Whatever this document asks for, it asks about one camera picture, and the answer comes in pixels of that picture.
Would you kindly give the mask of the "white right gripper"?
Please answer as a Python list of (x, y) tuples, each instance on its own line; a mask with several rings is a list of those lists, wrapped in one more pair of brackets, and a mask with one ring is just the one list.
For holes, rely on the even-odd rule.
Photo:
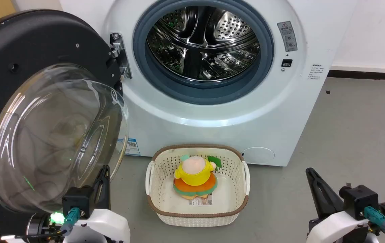
[(339, 195), (313, 168), (305, 171), (318, 218), (310, 220), (307, 243), (370, 243), (368, 218), (360, 220), (343, 211)]

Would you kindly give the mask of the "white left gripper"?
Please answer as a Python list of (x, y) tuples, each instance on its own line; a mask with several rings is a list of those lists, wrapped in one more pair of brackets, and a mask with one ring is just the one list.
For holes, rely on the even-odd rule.
[(129, 223), (111, 211), (110, 167), (102, 166), (93, 183), (94, 210), (87, 219), (78, 220), (63, 243), (129, 243)]

